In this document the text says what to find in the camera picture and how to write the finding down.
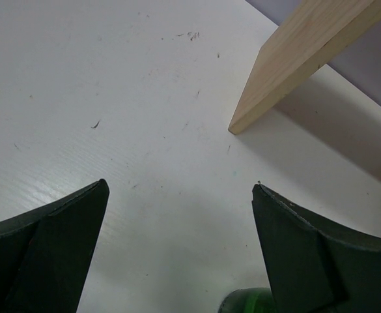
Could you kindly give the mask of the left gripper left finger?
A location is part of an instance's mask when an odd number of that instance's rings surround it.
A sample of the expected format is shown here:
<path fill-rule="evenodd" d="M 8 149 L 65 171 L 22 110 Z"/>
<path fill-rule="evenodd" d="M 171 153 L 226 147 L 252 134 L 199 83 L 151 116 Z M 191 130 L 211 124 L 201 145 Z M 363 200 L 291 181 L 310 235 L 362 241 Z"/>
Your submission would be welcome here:
<path fill-rule="evenodd" d="M 0 221 L 0 312 L 76 312 L 108 198 L 100 179 Z"/>

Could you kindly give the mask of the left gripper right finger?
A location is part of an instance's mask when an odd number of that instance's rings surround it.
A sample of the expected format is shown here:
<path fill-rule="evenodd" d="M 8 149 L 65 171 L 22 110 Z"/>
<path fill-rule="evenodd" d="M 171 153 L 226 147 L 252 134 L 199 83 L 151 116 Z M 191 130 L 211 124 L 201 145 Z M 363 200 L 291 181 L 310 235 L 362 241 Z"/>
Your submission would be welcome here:
<path fill-rule="evenodd" d="M 278 312 L 381 312 L 381 238 L 257 184 L 253 214 Z"/>

